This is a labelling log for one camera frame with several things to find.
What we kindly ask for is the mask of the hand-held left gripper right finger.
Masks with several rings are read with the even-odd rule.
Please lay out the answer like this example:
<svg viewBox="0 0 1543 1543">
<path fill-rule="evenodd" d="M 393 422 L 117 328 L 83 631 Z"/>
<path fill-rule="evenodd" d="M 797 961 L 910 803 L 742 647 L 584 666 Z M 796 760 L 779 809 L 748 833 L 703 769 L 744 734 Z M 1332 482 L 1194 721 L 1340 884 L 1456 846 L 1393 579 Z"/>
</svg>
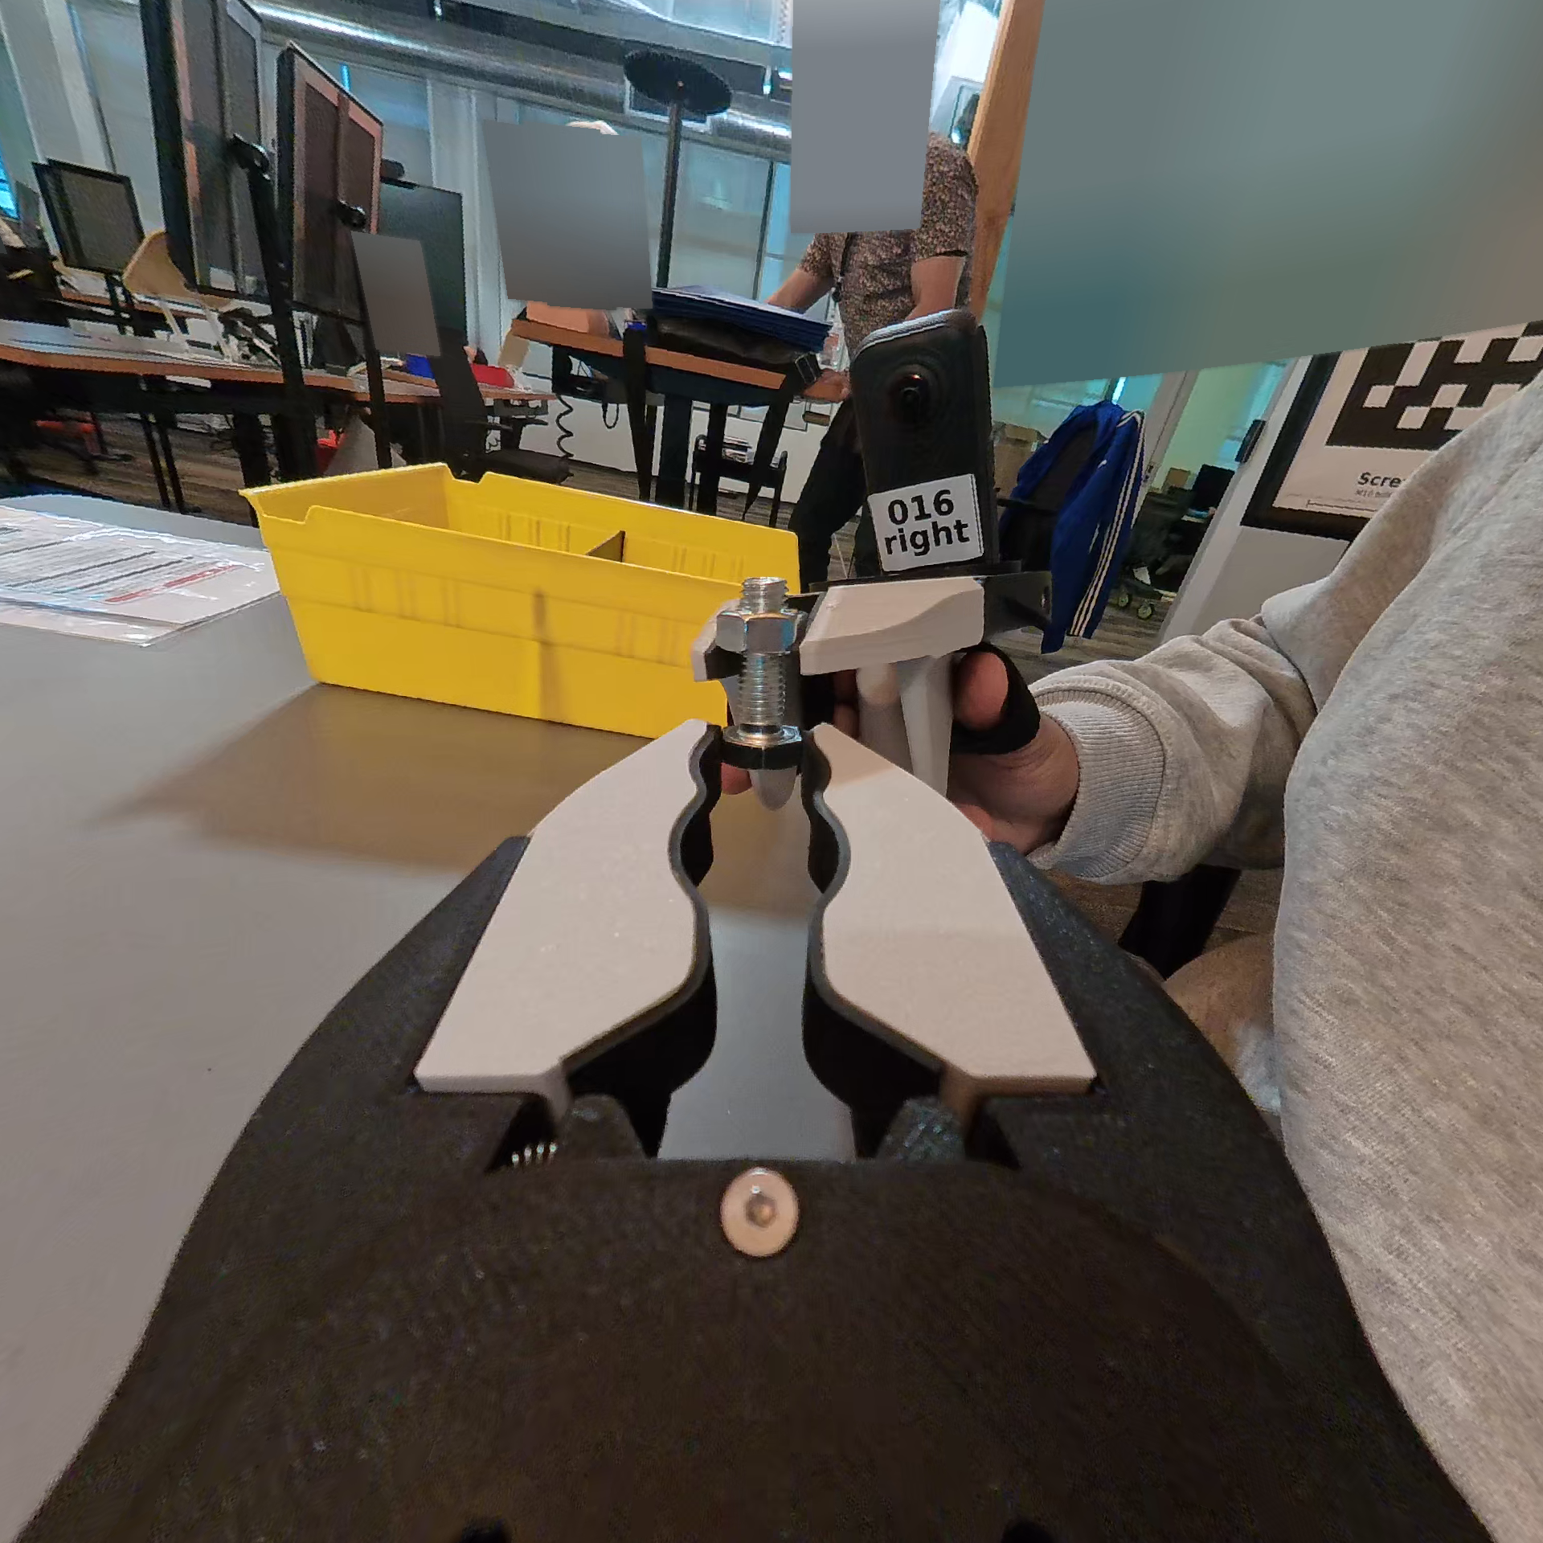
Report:
<svg viewBox="0 0 1543 1543">
<path fill-rule="evenodd" d="M 994 1097 L 1086 1095 L 1098 1070 L 981 831 L 948 798 L 838 728 L 809 736 L 809 990 L 826 1025 L 855 1031 L 846 1072 L 809 1053 L 850 1106 L 890 1099 L 865 1080 L 898 1054 L 898 1099 L 936 1091 L 960 1118 Z"/>
</svg>

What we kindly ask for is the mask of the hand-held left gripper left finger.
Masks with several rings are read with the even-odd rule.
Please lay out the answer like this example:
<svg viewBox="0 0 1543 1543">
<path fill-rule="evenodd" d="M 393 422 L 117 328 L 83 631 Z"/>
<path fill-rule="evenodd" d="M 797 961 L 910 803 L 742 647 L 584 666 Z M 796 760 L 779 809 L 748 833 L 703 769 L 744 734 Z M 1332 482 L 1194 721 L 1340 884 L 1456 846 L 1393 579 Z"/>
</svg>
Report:
<svg viewBox="0 0 1543 1543">
<path fill-rule="evenodd" d="M 536 826 L 417 1061 L 421 1091 L 525 1093 L 567 1114 L 582 1067 L 705 984 L 688 831 L 715 747 L 718 730 L 688 720 Z"/>
</svg>

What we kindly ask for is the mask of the steel bolt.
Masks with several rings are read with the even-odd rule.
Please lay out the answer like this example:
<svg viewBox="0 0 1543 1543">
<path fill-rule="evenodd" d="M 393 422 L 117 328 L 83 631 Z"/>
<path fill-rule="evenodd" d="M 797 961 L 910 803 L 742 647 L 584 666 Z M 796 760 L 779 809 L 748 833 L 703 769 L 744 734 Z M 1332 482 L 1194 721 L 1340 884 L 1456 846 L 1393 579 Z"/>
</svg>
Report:
<svg viewBox="0 0 1543 1543">
<path fill-rule="evenodd" d="M 761 611 L 793 605 L 781 575 L 748 575 L 734 606 Z M 781 752 L 800 742 L 800 728 L 787 720 L 789 669 L 796 661 L 797 657 L 752 663 L 739 678 L 739 704 L 733 707 L 734 721 L 726 730 L 726 744 L 737 752 Z"/>
</svg>

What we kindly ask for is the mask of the person's right forearm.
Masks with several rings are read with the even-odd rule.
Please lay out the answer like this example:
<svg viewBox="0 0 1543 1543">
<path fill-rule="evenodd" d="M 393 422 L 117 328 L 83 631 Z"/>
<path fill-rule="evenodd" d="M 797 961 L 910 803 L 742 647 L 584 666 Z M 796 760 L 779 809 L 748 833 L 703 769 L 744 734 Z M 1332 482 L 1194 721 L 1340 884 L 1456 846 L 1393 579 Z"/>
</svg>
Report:
<svg viewBox="0 0 1543 1543">
<path fill-rule="evenodd" d="M 1297 635 L 1316 587 L 1272 596 L 1130 661 L 1060 669 L 1033 686 L 1070 734 L 1080 789 L 1033 861 L 1091 882 L 1167 880 L 1220 861 L 1284 863 L 1284 796 L 1319 714 L 1321 656 Z"/>
</svg>

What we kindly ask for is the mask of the blue folder stack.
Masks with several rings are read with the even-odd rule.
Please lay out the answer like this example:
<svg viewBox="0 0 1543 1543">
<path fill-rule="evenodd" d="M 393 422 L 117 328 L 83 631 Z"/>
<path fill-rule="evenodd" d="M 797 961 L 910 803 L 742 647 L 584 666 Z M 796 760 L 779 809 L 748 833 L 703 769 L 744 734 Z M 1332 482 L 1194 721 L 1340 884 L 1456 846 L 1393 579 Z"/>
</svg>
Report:
<svg viewBox="0 0 1543 1543">
<path fill-rule="evenodd" d="M 660 321 L 715 325 L 808 354 L 824 352 L 830 335 L 824 319 L 711 285 L 654 285 L 652 315 Z"/>
</svg>

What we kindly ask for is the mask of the black floor lamp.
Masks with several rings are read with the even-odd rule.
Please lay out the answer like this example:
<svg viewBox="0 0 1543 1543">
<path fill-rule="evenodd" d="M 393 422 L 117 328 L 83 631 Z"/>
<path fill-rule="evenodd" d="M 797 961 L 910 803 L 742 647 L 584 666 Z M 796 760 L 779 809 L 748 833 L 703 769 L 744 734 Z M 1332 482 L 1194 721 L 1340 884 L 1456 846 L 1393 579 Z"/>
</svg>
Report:
<svg viewBox="0 0 1543 1543">
<path fill-rule="evenodd" d="M 627 86 L 666 105 L 666 163 L 659 234 L 656 287 L 670 283 L 670 257 L 677 227 L 677 195 L 684 120 L 711 120 L 733 105 L 730 86 L 710 68 L 678 52 L 639 49 L 623 60 Z"/>
</svg>

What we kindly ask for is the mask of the black and white marker poster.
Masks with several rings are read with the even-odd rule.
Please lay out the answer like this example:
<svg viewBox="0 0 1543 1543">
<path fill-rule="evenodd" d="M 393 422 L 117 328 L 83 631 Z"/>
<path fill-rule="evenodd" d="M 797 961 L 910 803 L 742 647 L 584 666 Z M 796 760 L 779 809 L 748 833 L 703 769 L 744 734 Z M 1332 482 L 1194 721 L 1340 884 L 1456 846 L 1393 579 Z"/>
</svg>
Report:
<svg viewBox="0 0 1543 1543">
<path fill-rule="evenodd" d="M 1242 524 L 1354 541 L 1438 449 L 1536 380 L 1539 356 L 1534 321 L 1315 358 Z"/>
</svg>

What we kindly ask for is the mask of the black monitor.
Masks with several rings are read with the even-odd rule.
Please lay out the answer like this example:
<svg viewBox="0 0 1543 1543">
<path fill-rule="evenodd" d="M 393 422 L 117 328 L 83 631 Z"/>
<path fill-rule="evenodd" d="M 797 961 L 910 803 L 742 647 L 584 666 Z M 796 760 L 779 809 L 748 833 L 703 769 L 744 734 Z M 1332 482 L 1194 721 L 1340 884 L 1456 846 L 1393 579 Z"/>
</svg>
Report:
<svg viewBox="0 0 1543 1543">
<path fill-rule="evenodd" d="M 471 341 L 463 194 L 426 183 L 381 183 L 379 232 L 421 246 L 437 328 Z"/>
</svg>

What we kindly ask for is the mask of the person's grey sweatshirt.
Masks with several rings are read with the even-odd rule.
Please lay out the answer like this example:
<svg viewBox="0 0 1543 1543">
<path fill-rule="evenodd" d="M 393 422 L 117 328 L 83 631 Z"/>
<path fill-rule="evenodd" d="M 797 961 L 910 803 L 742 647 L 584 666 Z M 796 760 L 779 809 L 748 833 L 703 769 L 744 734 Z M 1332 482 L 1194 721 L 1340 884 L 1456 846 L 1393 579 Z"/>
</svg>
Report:
<svg viewBox="0 0 1543 1543">
<path fill-rule="evenodd" d="M 1287 1157 L 1495 1539 L 1539 1539 L 1539 381 L 1263 603 L 1315 704 L 1284 792 Z"/>
</svg>

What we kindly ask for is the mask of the printed sheet in clear sleeve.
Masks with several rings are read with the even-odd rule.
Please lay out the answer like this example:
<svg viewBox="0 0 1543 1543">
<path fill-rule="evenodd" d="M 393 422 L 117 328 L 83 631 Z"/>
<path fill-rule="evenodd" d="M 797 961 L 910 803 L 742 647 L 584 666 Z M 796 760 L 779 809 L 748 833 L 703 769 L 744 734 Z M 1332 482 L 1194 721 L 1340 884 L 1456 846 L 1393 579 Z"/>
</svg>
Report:
<svg viewBox="0 0 1543 1543">
<path fill-rule="evenodd" d="M 2 625 L 152 646 L 281 595 L 273 556 L 2 509 Z"/>
</svg>

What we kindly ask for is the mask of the long brown office table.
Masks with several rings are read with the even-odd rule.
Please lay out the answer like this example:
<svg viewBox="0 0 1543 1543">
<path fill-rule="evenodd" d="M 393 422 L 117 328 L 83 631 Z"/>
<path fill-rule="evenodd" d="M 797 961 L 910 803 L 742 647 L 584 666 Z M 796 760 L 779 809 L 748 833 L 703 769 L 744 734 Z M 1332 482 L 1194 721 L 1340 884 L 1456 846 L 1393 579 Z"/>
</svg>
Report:
<svg viewBox="0 0 1543 1543">
<path fill-rule="evenodd" d="M 147 463 L 163 509 L 203 513 L 185 496 L 169 443 L 173 421 L 226 416 L 245 486 L 265 488 L 321 475 L 319 428 L 326 419 L 364 415 L 370 426 L 407 426 L 410 446 L 444 459 L 435 380 L 387 375 L 373 396 L 358 375 L 228 362 L 212 354 L 163 350 L 147 336 L 84 332 L 70 327 L 4 321 L 4 483 L 74 493 L 36 475 L 28 453 L 41 425 L 66 410 L 129 416 L 147 428 Z"/>
</svg>

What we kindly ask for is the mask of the large monitor with mesh rear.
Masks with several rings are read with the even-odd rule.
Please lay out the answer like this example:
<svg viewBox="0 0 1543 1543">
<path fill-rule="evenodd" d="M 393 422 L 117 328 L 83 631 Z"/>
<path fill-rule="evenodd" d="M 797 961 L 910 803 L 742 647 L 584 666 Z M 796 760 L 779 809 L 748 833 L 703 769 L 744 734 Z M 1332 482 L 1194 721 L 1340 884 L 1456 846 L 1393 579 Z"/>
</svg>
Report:
<svg viewBox="0 0 1543 1543">
<path fill-rule="evenodd" d="M 358 323 L 354 236 L 377 234 L 384 126 L 309 52 L 288 44 L 279 56 L 276 133 L 292 303 Z"/>
<path fill-rule="evenodd" d="M 235 149 L 262 144 L 260 17 L 243 1 L 141 1 L 141 27 L 169 260 L 194 291 L 266 299 Z"/>
</svg>

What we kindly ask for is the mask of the small dark monitor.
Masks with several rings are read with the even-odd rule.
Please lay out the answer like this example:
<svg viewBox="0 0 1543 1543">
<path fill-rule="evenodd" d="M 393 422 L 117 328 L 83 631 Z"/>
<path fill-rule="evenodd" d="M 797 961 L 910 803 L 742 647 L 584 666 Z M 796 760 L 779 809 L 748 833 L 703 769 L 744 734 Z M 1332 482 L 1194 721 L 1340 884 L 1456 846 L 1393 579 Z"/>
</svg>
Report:
<svg viewBox="0 0 1543 1543">
<path fill-rule="evenodd" d="M 64 266 L 123 277 L 145 238 L 131 177 L 68 161 L 38 161 L 36 176 Z"/>
</svg>

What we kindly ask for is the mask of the wooden door frame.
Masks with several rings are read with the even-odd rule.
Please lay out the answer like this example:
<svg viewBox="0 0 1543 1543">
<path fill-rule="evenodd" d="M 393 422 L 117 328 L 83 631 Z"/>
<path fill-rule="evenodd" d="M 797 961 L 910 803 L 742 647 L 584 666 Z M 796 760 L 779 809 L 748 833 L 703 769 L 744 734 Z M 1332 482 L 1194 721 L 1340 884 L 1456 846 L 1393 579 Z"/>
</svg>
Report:
<svg viewBox="0 0 1543 1543">
<path fill-rule="evenodd" d="M 985 319 L 998 260 L 1013 222 L 1045 9 L 1047 1 L 1002 4 L 994 52 L 968 144 L 977 182 L 970 303 L 979 321 Z"/>
</svg>

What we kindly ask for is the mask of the silver air duct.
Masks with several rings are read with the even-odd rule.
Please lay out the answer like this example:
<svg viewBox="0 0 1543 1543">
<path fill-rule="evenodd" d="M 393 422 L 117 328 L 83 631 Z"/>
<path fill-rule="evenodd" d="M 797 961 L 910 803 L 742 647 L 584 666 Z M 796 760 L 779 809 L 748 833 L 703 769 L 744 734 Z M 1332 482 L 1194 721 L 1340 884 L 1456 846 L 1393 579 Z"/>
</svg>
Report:
<svg viewBox="0 0 1543 1543">
<path fill-rule="evenodd" d="M 313 41 L 423 56 L 461 51 L 497 68 L 567 60 L 619 78 L 636 52 L 670 52 L 710 69 L 748 108 L 785 118 L 793 102 L 792 49 L 678 21 L 666 4 L 275 1 L 255 9 L 273 29 Z"/>
</svg>

